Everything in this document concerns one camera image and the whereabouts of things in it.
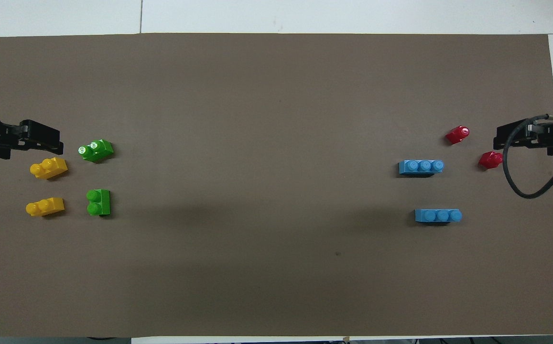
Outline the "plain green two-stud brick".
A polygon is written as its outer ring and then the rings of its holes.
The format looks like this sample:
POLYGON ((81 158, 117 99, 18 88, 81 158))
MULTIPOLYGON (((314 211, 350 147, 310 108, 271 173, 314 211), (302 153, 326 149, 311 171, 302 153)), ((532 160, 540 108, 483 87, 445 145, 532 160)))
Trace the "plain green two-stud brick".
POLYGON ((110 211, 110 190, 93 189, 86 193, 88 200, 87 213, 90 216, 104 217, 111 214, 110 211))

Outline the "blue three-stud brick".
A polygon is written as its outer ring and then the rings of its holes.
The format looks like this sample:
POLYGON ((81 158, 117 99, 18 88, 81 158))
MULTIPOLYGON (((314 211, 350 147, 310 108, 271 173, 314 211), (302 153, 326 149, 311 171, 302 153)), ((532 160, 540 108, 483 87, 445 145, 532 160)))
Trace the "blue three-stud brick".
POLYGON ((442 173, 444 167, 442 160, 403 160, 398 170, 400 175, 434 175, 442 173))
POLYGON ((415 221, 421 224, 450 224, 460 222, 463 214, 459 209, 415 209, 415 221))

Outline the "yellow two-stud brick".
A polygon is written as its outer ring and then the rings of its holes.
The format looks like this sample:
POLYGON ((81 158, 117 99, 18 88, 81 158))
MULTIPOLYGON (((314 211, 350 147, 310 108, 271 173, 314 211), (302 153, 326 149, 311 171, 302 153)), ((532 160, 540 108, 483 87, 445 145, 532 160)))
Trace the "yellow two-stud brick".
POLYGON ((51 179, 68 171, 68 165, 62 158, 44 159, 41 163, 30 165, 29 172, 37 179, 51 179))
POLYGON ((42 199, 40 201, 29 203, 25 207, 26 213, 32 217, 45 217, 64 210, 64 200, 59 197, 42 199))

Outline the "small red brick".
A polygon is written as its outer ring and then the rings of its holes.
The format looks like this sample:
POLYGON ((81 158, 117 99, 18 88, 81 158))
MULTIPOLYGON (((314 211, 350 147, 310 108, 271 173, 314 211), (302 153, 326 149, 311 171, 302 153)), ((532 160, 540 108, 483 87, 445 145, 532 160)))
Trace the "small red brick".
POLYGON ((499 167, 503 163, 503 154, 497 151, 488 151, 481 155, 478 165, 489 170, 499 167))
POLYGON ((451 129, 446 135, 445 139, 451 144, 457 144, 466 139, 469 136, 469 128, 466 126, 457 126, 451 129))

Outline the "green brick with white stickers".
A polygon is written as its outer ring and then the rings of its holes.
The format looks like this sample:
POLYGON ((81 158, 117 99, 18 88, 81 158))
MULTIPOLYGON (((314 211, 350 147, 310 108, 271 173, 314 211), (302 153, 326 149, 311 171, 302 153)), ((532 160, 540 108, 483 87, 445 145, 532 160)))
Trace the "green brick with white stickers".
POLYGON ((85 161, 97 162, 114 154, 114 148, 108 140, 94 140, 88 145, 80 146, 78 154, 85 161))

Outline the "brown table mat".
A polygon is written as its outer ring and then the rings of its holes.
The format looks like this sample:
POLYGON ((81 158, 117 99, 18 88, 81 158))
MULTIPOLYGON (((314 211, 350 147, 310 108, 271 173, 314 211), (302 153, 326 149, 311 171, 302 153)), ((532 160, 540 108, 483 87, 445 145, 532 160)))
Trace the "brown table mat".
POLYGON ((553 334, 553 188, 477 164, 549 112, 547 35, 0 38, 0 119, 60 130, 69 168, 0 159, 0 337, 553 334))

